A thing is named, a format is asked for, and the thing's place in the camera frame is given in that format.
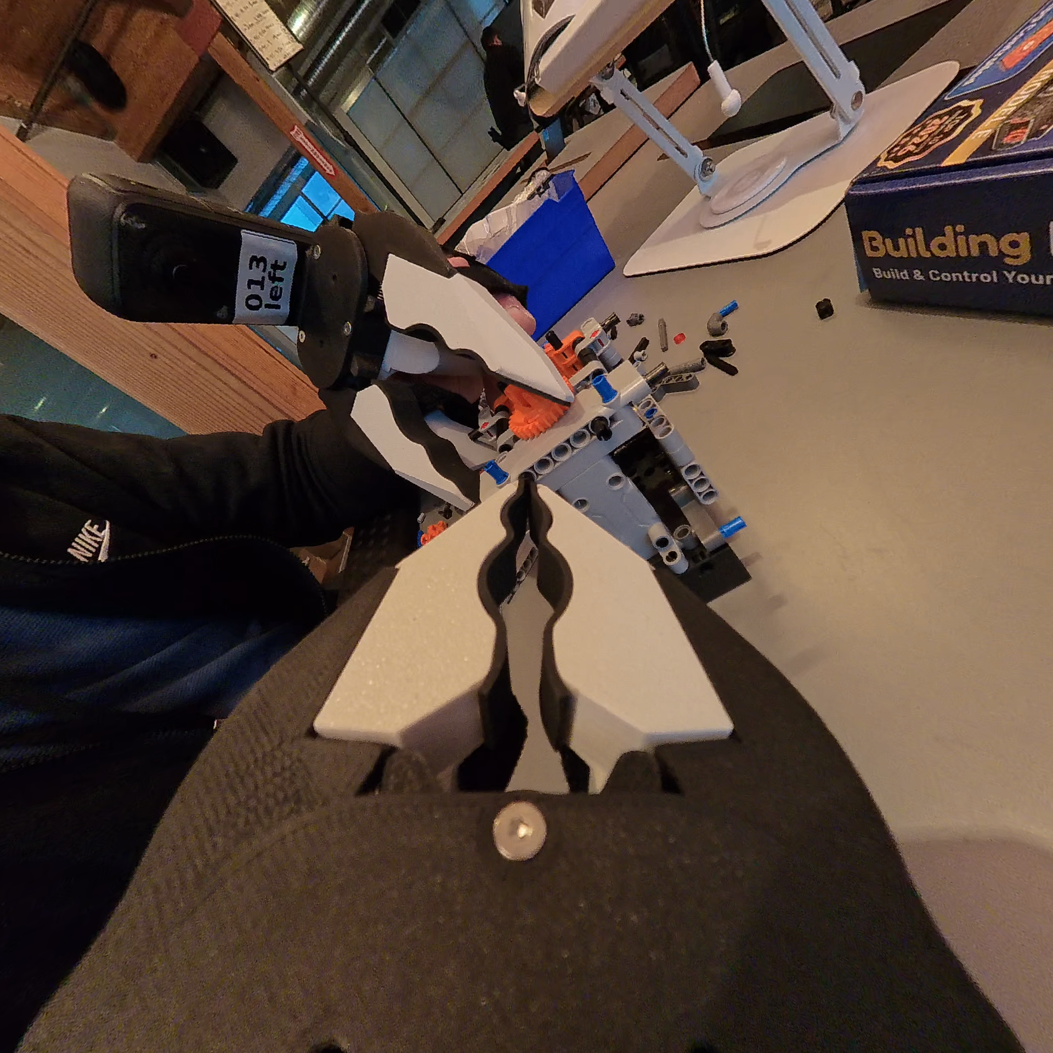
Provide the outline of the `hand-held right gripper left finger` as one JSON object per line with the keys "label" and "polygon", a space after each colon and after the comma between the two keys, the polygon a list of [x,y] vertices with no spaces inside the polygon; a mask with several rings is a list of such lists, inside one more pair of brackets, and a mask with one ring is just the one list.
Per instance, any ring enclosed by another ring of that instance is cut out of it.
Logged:
{"label": "hand-held right gripper left finger", "polygon": [[506,485],[397,567],[314,721],[327,739],[520,750],[500,612],[517,580],[524,483]]}

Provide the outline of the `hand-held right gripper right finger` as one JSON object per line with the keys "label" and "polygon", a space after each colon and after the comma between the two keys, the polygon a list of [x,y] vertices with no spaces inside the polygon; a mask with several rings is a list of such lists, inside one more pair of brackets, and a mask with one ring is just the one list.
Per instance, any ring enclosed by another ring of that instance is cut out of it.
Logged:
{"label": "hand-held right gripper right finger", "polygon": [[630,753],[728,738],[733,722],[667,601],[665,578],[543,485],[535,543],[552,609],[540,702],[553,748]]}

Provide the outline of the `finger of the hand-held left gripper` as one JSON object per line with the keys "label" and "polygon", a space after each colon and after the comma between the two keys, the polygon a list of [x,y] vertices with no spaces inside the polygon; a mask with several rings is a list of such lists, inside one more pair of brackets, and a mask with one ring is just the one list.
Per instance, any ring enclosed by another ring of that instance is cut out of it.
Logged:
{"label": "finger of the hand-held left gripper", "polygon": [[423,414],[410,386],[388,379],[359,392],[350,411],[379,458],[436,498],[468,511],[480,500],[480,471],[493,451],[435,411]]}
{"label": "finger of the hand-held left gripper", "polygon": [[466,376],[480,366],[550,401],[573,402],[572,389],[545,353],[463,270],[441,275],[390,255],[380,287],[392,330],[381,379]]}

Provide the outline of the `orange gear frame assembly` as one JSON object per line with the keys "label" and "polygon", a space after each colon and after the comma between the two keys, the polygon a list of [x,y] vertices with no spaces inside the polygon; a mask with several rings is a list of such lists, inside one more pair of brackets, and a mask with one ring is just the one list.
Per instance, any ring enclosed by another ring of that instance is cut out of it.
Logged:
{"label": "orange gear frame assembly", "polygon": [[731,547],[744,530],[720,519],[719,493],[661,400],[699,385],[707,360],[647,367],[649,341],[621,355],[620,319],[587,319],[564,340],[547,333],[542,349],[575,397],[548,401],[508,386],[479,401],[471,436],[492,449],[483,472],[500,486],[529,473],[635,554],[678,575],[706,602],[750,580]]}

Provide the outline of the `person's left forearm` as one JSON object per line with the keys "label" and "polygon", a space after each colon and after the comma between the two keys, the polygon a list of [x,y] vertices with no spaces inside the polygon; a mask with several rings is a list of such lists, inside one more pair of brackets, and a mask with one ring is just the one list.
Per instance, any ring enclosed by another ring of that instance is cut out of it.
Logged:
{"label": "person's left forearm", "polygon": [[176,438],[1,420],[2,554],[101,562],[251,536],[312,547],[414,496],[326,411]]}

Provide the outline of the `person's left hand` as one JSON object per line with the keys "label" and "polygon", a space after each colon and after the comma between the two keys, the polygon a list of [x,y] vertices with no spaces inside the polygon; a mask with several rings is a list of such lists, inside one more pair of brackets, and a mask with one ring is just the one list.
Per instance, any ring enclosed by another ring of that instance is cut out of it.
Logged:
{"label": "person's left hand", "polygon": [[477,415],[481,400],[493,410],[503,393],[499,378],[486,369],[472,363],[469,363],[466,373],[431,373],[423,375],[420,382],[434,394],[440,406],[450,405],[443,411],[450,417],[457,413]]}

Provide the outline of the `clear plastic bags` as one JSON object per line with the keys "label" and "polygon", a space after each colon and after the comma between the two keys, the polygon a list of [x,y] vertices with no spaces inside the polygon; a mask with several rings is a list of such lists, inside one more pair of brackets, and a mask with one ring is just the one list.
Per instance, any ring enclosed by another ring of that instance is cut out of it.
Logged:
{"label": "clear plastic bags", "polygon": [[544,203],[543,199],[534,197],[494,210],[466,229],[456,252],[486,264]]}

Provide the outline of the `blue plastic bin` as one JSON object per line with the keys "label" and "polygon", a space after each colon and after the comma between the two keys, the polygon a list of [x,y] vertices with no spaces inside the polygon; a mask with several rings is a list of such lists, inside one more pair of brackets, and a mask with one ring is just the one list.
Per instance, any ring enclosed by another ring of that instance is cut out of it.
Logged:
{"label": "blue plastic bin", "polygon": [[528,310],[540,340],[612,270],[614,259],[574,174],[556,174],[557,196],[516,230],[488,265],[528,289]]}

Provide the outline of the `person's torso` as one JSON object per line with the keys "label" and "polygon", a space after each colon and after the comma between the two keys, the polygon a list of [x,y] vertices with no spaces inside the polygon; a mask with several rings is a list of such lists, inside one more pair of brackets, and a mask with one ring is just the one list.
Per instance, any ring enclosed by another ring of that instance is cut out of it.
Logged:
{"label": "person's torso", "polygon": [[215,721],[336,597],[253,538],[2,554],[2,1051],[106,922]]}

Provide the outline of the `white book stand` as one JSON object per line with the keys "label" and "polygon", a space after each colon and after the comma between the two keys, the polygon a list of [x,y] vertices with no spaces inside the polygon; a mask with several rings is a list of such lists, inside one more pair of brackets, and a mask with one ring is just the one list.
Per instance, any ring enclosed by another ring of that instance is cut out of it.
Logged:
{"label": "white book stand", "polygon": [[625,74],[625,44],[667,7],[643,1],[522,1],[524,96],[555,114],[587,86],[625,114],[695,187],[625,262],[625,277],[763,257],[807,237],[845,200],[852,180],[954,80],[936,63],[872,94],[809,2],[766,1],[828,105],[715,163]]}

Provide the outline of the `blue robot kit box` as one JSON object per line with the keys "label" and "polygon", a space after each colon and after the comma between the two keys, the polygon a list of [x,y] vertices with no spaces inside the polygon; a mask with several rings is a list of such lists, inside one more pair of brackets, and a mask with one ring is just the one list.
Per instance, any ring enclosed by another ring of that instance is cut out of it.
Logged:
{"label": "blue robot kit box", "polygon": [[865,168],[846,210],[872,299],[1051,317],[1051,2]]}

